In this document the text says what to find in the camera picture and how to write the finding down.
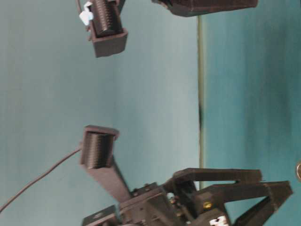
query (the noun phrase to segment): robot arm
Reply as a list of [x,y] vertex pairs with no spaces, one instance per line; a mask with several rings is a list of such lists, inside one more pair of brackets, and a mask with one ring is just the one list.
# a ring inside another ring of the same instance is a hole
[[[117,201],[86,217],[83,226],[262,226],[293,193],[288,181],[261,182],[259,170],[184,169],[161,186],[156,183],[129,191],[113,158],[118,131],[87,126],[80,164]],[[195,181],[234,181],[197,190]],[[173,193],[169,199],[167,193]],[[264,197],[234,224],[225,203]]]
[[[90,32],[96,57],[106,57],[124,51],[127,30],[122,27],[120,13],[126,0],[89,0],[80,18]],[[198,16],[221,11],[256,7],[258,0],[152,0],[177,16]]]

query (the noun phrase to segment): green surface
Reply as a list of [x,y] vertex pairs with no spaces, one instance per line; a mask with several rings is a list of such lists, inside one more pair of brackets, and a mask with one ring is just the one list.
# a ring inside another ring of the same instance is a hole
[[[255,9],[202,17],[204,162],[208,168],[261,169],[289,180],[295,194],[266,225],[299,225],[301,184],[301,8],[260,0]],[[234,218],[253,202],[229,205]]]
[[[88,124],[120,130],[131,189],[198,166],[196,19],[149,0],[127,1],[122,19],[126,51],[96,59],[74,1],[2,2],[0,203],[75,149]],[[113,204],[78,161],[26,191],[0,225],[80,225]]]

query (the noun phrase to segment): screw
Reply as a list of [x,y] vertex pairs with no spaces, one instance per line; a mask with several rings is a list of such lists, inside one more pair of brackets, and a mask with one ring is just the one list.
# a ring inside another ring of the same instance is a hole
[[102,215],[103,215],[103,213],[102,213],[102,212],[100,212],[100,213],[97,213],[97,214],[95,214],[95,215],[94,215],[93,219],[100,218]]
[[170,199],[170,203],[171,203],[171,204],[175,204],[175,199],[171,198],[171,199]]
[[301,182],[301,161],[297,163],[296,175],[297,175],[297,179]]
[[203,207],[204,207],[204,209],[210,209],[212,207],[212,203],[211,202],[205,202]]
[[137,188],[135,188],[135,189],[133,190],[133,195],[134,195],[134,196],[137,196],[137,195],[138,195],[138,189],[137,189]]

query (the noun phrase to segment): brass screw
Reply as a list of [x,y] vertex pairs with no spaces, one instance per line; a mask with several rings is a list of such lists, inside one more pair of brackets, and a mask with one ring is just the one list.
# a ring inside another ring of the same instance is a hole
[[297,179],[301,182],[301,161],[298,162],[298,164],[296,166],[296,176],[297,176]]
[[175,204],[175,199],[171,198],[171,199],[170,199],[170,203],[171,203],[171,204]]
[[210,209],[212,207],[212,203],[211,202],[205,202],[203,207],[204,207],[204,209]]

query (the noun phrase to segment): wire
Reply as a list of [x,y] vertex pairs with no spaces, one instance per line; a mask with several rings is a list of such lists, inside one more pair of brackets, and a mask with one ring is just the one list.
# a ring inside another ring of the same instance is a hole
[[47,170],[45,173],[41,174],[31,182],[29,182],[25,187],[23,187],[17,194],[15,194],[13,197],[11,197],[3,206],[0,207],[0,214],[1,212],[9,205],[11,204],[18,196],[20,196],[24,191],[26,191],[30,186],[47,176],[49,173],[51,173],[56,167],[58,167],[61,163],[63,163],[65,160],[69,159],[71,156],[76,154],[81,150],[81,147],[78,147],[75,151],[71,152],[64,158],[62,158],[60,161],[58,161],[56,164],[54,164],[49,170]]
[[77,7],[77,11],[80,14],[82,12],[81,6],[80,6],[80,0],[76,0],[76,7]]

